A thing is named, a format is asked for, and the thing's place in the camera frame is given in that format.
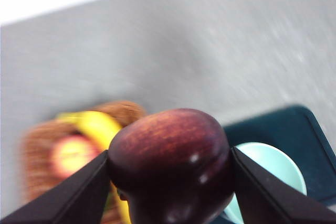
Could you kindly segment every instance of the bowl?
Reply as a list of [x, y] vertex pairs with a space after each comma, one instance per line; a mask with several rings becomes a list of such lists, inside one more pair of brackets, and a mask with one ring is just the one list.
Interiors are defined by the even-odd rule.
[[[236, 147], [284, 183], [307, 195], [306, 183], [300, 169], [284, 152], [271, 145], [257, 142], [243, 143]], [[224, 209], [222, 217], [236, 224], [244, 224], [235, 194]]]

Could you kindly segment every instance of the tray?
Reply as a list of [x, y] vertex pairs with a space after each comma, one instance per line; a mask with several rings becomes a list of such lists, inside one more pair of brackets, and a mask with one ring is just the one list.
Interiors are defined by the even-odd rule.
[[[272, 145], [299, 166], [309, 197], [336, 204], [336, 157], [313, 113], [300, 105], [223, 127], [230, 146], [245, 142]], [[217, 217], [212, 224], [231, 223]]]

